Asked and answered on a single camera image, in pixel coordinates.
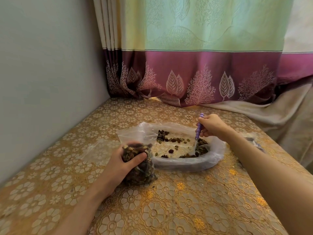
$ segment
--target table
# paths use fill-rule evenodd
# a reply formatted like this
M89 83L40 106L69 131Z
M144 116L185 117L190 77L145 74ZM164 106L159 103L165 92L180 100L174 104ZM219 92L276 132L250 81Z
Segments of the table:
M271 157L313 182L311 174L244 115L113 98L5 184L0 191L0 235L51 234L104 168L79 159L97 139L118 141L117 129L143 121L195 127L201 112L218 114L235 130L252 133ZM157 174L151 184L116 188L98 208L89 234L287 234L228 145L225 158L211 169Z

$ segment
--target wall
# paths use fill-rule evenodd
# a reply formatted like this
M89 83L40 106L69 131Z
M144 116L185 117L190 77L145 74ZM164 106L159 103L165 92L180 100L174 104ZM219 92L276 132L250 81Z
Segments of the wall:
M0 184L109 98L92 0L0 0Z

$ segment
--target curtain fold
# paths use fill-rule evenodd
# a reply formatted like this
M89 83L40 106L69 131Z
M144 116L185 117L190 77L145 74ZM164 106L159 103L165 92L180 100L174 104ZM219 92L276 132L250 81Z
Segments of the curtain fold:
M274 99L293 0L94 0L112 97Z

